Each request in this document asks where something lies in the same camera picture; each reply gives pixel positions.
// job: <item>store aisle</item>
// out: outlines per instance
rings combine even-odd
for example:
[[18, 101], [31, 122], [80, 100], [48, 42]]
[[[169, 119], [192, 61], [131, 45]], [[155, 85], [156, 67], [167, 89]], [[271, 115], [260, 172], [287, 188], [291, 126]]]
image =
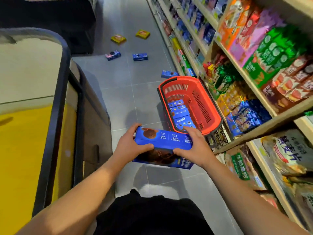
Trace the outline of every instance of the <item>store aisle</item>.
[[[151, 36], [147, 40], [135, 37], [139, 29], [150, 31]], [[116, 45], [110, 41], [114, 34], [127, 41]], [[107, 61], [104, 54], [116, 49], [122, 56]], [[134, 62], [132, 54], [137, 53], [147, 53], [149, 60]], [[167, 130], [156, 88], [163, 81], [162, 70], [176, 69], [146, 0], [99, 0], [94, 54], [73, 59], [103, 99], [111, 118], [113, 150], [135, 122]], [[216, 235], [242, 234], [212, 180], [198, 166], [185, 170], [131, 162], [117, 179], [116, 197], [134, 187], [146, 197], [190, 198]]]

